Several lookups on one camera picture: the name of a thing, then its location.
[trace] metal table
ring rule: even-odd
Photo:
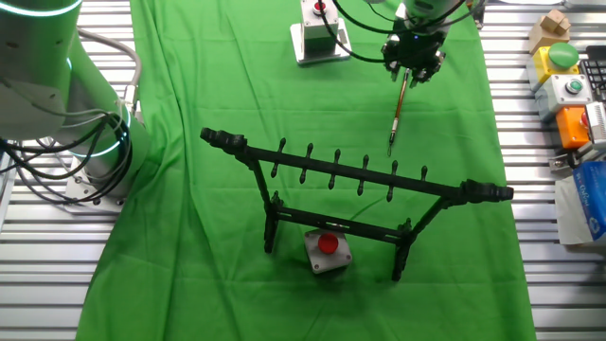
[[[553,152],[526,77],[527,33],[550,9],[491,4],[480,35],[508,184],[516,189],[512,207],[537,336],[543,341],[606,340],[604,253],[558,244],[554,178],[547,167]],[[587,45],[604,44],[606,12],[560,10],[573,24],[571,44],[581,53]],[[85,1],[79,25],[134,47],[128,1]],[[122,95],[133,62],[104,45],[84,41],[84,47]],[[50,157],[41,157],[37,165],[62,171]],[[65,182],[49,183],[57,190],[65,187]],[[0,233],[0,340],[72,340],[116,216],[74,217],[16,181],[5,218]]]

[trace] black stand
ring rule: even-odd
[[[221,148],[224,152],[234,155],[248,169],[253,171],[257,179],[258,189],[261,192],[261,198],[265,208],[265,252],[271,253],[274,249],[277,224],[279,221],[292,222],[296,224],[305,224],[335,232],[342,232],[354,236],[373,239],[381,242],[391,242],[396,245],[396,257],[392,279],[400,280],[401,272],[406,266],[406,260],[410,253],[410,246],[417,239],[420,232],[437,216],[442,210],[451,206],[465,205],[467,203],[479,204],[483,202],[501,202],[513,198],[513,188],[497,187],[494,184],[480,184],[473,180],[467,180],[456,187],[444,186],[440,184],[425,181],[427,168],[421,170],[421,179],[411,179],[396,175],[398,162],[392,164],[391,174],[380,173],[373,170],[367,170],[368,155],[364,157],[363,167],[361,169],[339,165],[341,152],[336,150],[334,162],[326,162],[311,158],[313,144],[307,148],[305,157],[295,156],[283,153],[286,145],[286,139],[282,138],[277,152],[271,152],[247,144],[243,135],[232,135],[224,131],[213,131],[208,128],[202,129],[201,138],[208,142],[212,147]],[[397,230],[375,226],[371,224],[362,224],[350,220],[339,219],[321,214],[311,213],[293,208],[287,208],[277,195],[270,198],[267,184],[260,167],[259,161],[274,163],[271,176],[277,175],[277,167],[285,165],[302,169],[299,182],[303,184],[307,170],[319,171],[330,174],[329,189],[334,187],[336,176],[344,176],[351,179],[360,180],[358,186],[358,195],[364,192],[364,182],[382,184],[389,187],[387,192],[387,201],[393,198],[394,188],[403,188],[433,194],[438,197],[436,202],[423,215],[420,221],[413,228],[410,219],[406,223],[398,226]]]

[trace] green backdrop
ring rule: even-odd
[[[377,7],[393,13],[397,1]],[[390,28],[363,1],[361,20]],[[482,46],[471,19],[452,27],[447,60],[407,93],[391,158],[387,138],[400,84],[380,64],[299,67],[289,26],[295,0],[132,0],[143,60],[142,110],[151,150],[89,289],[79,340],[535,339],[509,203],[453,207],[413,245],[399,283],[394,246],[349,237],[353,263],[312,274],[305,226],[280,224],[263,252],[264,213],[252,172],[200,139],[202,127],[255,147],[458,186],[503,186]],[[464,13],[461,9],[454,16]],[[385,37],[348,24],[353,48],[380,57]],[[264,165],[269,174],[272,165]],[[287,206],[396,228],[435,197],[282,167],[270,179]]]

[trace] stand leg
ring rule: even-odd
[[[410,222],[410,218],[406,220],[405,224],[398,226],[398,230],[401,232],[402,237],[400,244],[396,246],[394,270],[391,275],[391,280],[393,281],[400,281],[401,273],[406,267],[406,260],[408,260],[408,254],[410,253],[410,246],[417,238],[417,235],[411,233],[413,226]]]
[[[277,196],[277,191],[274,193],[274,197],[272,197],[272,201],[269,209],[265,209],[266,217],[265,217],[265,253],[271,254],[274,251],[274,240],[276,239],[277,233],[277,207],[282,206],[284,202],[280,200],[279,196]]]

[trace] black peg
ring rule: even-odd
[[[420,181],[425,181],[425,177],[427,176],[427,166],[423,166],[420,169]]]
[[[339,157],[341,157],[341,150],[334,151],[334,164],[335,165],[339,164]],[[334,176],[335,176],[334,173],[330,175],[329,189],[334,188]]]
[[[368,160],[370,158],[368,157],[368,155],[364,155],[364,160],[362,163],[362,169],[366,171],[366,167],[368,167]],[[362,193],[364,192],[364,180],[360,180],[360,186],[358,186],[358,195],[362,195]]]
[[[391,175],[396,175],[396,171],[398,170],[398,161],[394,161],[391,164]],[[394,197],[394,187],[390,186],[389,191],[387,192],[387,203],[391,202],[391,199]]]
[[[282,139],[280,140],[280,147],[277,149],[278,153],[282,153],[282,150],[284,149],[284,146],[286,146],[286,138],[282,137]],[[279,165],[277,162],[274,164],[274,168],[272,169],[272,177],[275,178],[276,174],[277,174],[277,165]]]
[[[307,145],[307,154],[305,155],[305,158],[309,159],[312,156],[312,151],[313,151],[313,143],[310,143],[309,145]],[[303,168],[303,170],[301,171],[301,176],[299,177],[299,183],[303,184],[305,182],[305,173],[307,172],[307,167]]]

